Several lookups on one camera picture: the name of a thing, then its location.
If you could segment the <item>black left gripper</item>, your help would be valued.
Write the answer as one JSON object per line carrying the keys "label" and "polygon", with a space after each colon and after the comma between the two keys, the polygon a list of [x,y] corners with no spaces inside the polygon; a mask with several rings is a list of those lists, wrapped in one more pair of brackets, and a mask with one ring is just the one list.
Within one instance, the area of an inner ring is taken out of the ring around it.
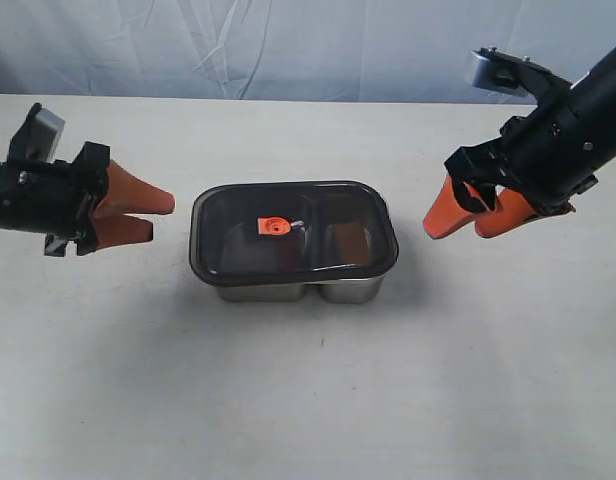
{"label": "black left gripper", "polygon": [[86,142],[72,162],[0,162],[0,229],[43,234],[46,256],[64,256],[70,242],[79,256],[151,242],[153,224],[123,214],[168,215],[175,205],[98,143]]}

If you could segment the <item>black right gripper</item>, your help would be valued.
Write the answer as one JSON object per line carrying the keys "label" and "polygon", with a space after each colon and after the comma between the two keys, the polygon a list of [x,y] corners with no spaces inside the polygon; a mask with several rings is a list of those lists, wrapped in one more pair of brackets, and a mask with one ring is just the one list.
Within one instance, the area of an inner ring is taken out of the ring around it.
{"label": "black right gripper", "polygon": [[[481,238],[528,223],[574,213],[569,202],[596,184],[578,123],[532,123],[511,117],[500,136],[462,146],[444,162],[444,184],[423,219],[431,239],[445,238],[475,221]],[[498,186],[504,189],[496,193]]]}

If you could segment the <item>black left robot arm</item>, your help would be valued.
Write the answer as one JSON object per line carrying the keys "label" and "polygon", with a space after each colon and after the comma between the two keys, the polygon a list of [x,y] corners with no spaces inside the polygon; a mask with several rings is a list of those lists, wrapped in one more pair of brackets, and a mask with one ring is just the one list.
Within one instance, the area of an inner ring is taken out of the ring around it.
{"label": "black left robot arm", "polygon": [[0,162],[0,229],[44,236],[44,254],[66,255],[69,243],[85,256],[147,243],[146,215],[169,215],[174,196],[129,173],[106,145],[86,142],[71,161],[12,157]]}

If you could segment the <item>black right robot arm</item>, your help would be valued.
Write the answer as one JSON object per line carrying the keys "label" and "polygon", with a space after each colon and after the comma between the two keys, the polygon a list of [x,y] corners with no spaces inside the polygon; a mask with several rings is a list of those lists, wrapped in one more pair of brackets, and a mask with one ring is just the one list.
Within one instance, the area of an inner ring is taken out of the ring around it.
{"label": "black right robot arm", "polygon": [[467,224],[493,238],[530,222],[566,215],[570,199],[593,187],[616,157],[616,47],[571,83],[528,58],[494,47],[472,53],[470,83],[525,97],[536,108],[509,118],[498,137],[458,148],[423,219],[432,239]]}

